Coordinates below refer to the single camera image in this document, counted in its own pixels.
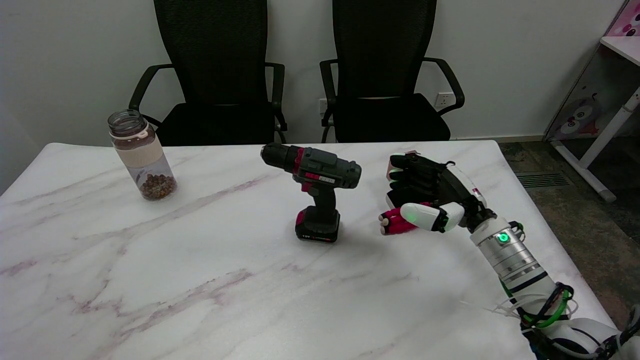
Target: floor vent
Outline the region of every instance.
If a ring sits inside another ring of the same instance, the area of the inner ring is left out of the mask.
[[[517,172],[516,176],[525,189],[573,186],[571,180],[561,171]]]

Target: drill battery pack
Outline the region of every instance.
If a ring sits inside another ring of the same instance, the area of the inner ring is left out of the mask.
[[[320,213],[315,206],[307,206],[296,218],[296,235],[300,240],[334,243],[338,238],[340,213],[334,209],[333,214]]]

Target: desk leg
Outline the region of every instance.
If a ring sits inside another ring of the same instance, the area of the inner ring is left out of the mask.
[[[591,147],[587,152],[584,153],[583,157],[580,159],[580,167],[588,168],[589,165],[595,160],[595,158],[600,154],[602,149],[611,141],[611,139],[616,136],[616,133],[622,125],[625,124],[629,116],[634,113],[638,103],[640,102],[640,88],[634,92],[634,95],[624,104],[620,110],[616,113],[616,116],[611,119],[611,122],[607,125],[607,127],[602,130],[602,133],[598,135],[596,141],[591,144]]]
[[[613,193],[607,189],[607,187],[604,186],[604,184],[602,184],[600,180],[598,180],[598,178],[589,170],[581,167],[580,160],[578,160],[561,142],[553,141],[551,142],[551,145],[556,148],[556,151],[562,155],[566,162],[568,162],[569,165],[571,165],[589,185],[591,185],[591,187],[604,199],[604,201],[614,202],[616,200],[616,196],[613,195]]]
[[[616,200],[616,196],[607,189],[604,184],[598,180],[587,168],[593,162],[593,160],[600,154],[602,149],[611,141],[616,135],[618,130],[629,119],[629,116],[633,114],[634,110],[640,103],[640,88],[636,90],[633,96],[627,101],[626,104],[618,110],[616,116],[611,119],[611,122],[604,128],[600,136],[591,144],[591,147],[587,150],[584,156],[578,160],[561,142],[551,142],[556,151],[565,158],[565,160],[575,169],[575,171],[584,178],[584,180],[591,185],[591,187],[606,201],[613,202]]]

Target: cordless drill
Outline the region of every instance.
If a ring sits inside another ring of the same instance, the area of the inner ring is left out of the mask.
[[[302,184],[302,191],[314,198],[315,206],[298,213],[298,238],[335,242],[340,213],[335,208],[333,189],[353,189],[358,186],[362,168],[355,161],[338,159],[336,154],[330,152],[279,143],[265,145],[260,156],[267,165],[293,174],[293,179]]]

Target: drill handle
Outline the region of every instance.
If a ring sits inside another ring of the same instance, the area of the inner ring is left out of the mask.
[[[320,214],[333,216],[335,210],[335,192],[329,186],[313,186],[316,191],[309,192],[313,196],[316,208]]]

